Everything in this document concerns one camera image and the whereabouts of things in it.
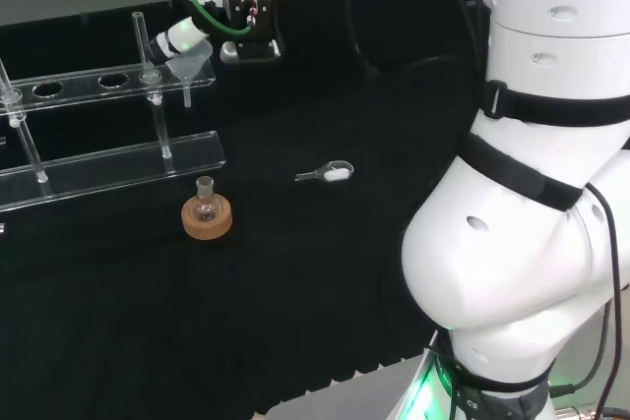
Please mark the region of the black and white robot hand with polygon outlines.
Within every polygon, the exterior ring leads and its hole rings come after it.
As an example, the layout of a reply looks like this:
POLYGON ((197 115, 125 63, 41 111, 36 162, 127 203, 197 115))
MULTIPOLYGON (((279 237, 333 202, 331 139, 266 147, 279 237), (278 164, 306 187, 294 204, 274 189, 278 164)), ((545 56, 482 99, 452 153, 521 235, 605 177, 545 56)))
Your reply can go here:
POLYGON ((281 55, 273 0, 173 0, 185 14, 149 42, 157 64, 180 57, 208 40, 225 64, 267 62, 281 55))

